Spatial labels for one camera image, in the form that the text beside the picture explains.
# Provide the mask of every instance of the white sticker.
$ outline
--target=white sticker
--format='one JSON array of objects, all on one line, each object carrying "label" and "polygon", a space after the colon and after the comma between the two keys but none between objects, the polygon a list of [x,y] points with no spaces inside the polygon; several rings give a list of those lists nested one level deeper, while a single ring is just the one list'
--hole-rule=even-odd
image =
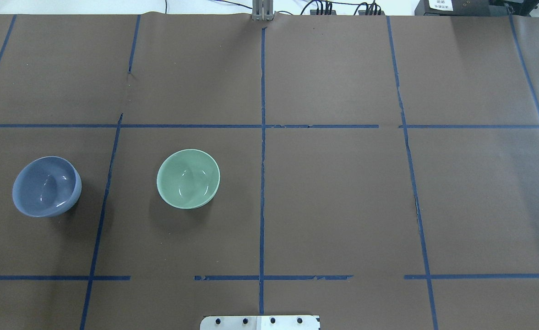
[{"label": "white sticker", "polygon": [[429,0],[428,3],[431,9],[437,11],[453,11],[452,0]]}]

